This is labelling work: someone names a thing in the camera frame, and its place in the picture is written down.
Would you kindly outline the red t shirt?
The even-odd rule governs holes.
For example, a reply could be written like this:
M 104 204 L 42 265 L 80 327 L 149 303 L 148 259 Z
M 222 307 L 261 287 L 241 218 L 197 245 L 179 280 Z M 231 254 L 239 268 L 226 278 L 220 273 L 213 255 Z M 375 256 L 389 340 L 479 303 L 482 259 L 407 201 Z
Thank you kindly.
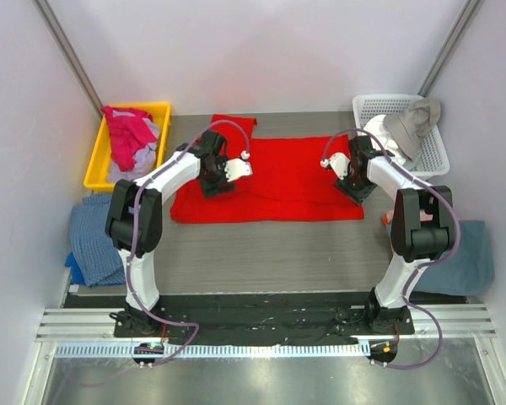
M 216 114 L 215 131 L 229 142 L 234 158 L 250 140 L 251 176 L 236 188 L 206 198 L 199 181 L 176 194 L 170 217 L 182 224 L 223 224 L 256 221 L 320 222 L 362 220 L 364 210 L 338 191 L 336 175 L 320 166 L 323 155 L 349 153 L 348 137 L 262 139 L 254 134 L 256 119 Z

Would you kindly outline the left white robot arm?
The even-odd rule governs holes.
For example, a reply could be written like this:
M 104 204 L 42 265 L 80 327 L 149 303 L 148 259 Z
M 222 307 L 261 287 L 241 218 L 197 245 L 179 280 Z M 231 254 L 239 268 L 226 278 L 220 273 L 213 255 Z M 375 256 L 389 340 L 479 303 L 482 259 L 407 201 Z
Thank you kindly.
M 226 154 L 227 145 L 222 134 L 207 130 L 193 144 L 182 144 L 158 169 L 115 184 L 105 233 L 118 251 L 126 277 L 125 308 L 110 313 L 115 337 L 155 337 L 163 331 L 154 251 L 163 234 L 164 202 L 194 180 L 207 198 L 233 191 L 233 160 Z

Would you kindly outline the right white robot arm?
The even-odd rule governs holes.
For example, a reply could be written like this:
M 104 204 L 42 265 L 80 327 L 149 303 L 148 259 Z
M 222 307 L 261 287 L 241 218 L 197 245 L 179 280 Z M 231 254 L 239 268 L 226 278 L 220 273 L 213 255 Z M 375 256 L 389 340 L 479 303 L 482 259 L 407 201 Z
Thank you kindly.
M 335 187 L 360 205 L 379 188 L 394 203 L 390 222 L 390 264 L 367 298 L 363 321 L 373 333 L 412 332 L 409 296 L 426 269 L 457 248 L 460 229 L 447 186 L 431 186 L 412 175 L 365 131 L 324 164 Z

